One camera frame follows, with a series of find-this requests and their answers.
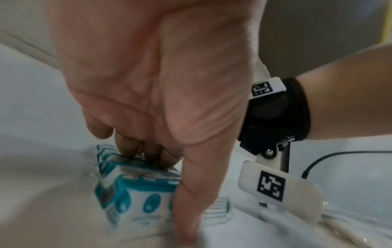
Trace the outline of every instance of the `metal screw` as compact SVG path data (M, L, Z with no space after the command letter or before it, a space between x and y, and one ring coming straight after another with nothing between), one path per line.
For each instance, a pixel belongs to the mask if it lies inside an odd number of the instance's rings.
M265 151L265 155L267 155L268 157L272 157L274 155L274 151L271 149L268 149L267 151Z

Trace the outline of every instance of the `black cable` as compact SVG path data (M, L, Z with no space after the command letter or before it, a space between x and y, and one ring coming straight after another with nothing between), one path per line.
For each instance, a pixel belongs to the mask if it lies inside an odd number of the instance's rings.
M311 169L313 169L314 166L316 166L319 162L326 160L327 158L330 157L334 157L334 156L338 156L338 155L345 155L345 154L361 154L361 153L392 153L392 151L353 151L353 152L335 152L335 153L331 153L328 155L325 155L319 159L317 159L316 161L314 161L313 163L311 163L306 170L302 173L301 178L303 179L307 179L309 172Z

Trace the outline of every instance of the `packaged wet wipes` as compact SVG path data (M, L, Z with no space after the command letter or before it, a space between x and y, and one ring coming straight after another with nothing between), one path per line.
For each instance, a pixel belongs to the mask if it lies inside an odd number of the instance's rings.
M95 195L112 232L122 240L174 230L172 197L180 182L176 169L158 170L143 156L127 158L111 145L97 146L99 183ZM230 201L219 197L204 213L202 225L225 223Z

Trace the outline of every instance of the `forearm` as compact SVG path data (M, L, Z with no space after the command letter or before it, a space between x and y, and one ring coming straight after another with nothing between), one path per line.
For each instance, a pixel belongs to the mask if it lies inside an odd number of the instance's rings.
M392 133L392 44L297 77L311 115L308 139Z

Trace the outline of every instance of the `black wrist strap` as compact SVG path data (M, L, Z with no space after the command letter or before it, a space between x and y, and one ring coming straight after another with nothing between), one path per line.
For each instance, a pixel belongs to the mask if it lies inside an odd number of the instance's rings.
M295 78L282 79L285 92L249 101L238 140L253 155L272 147L284 150L291 141L304 140L310 130L310 112L304 90Z

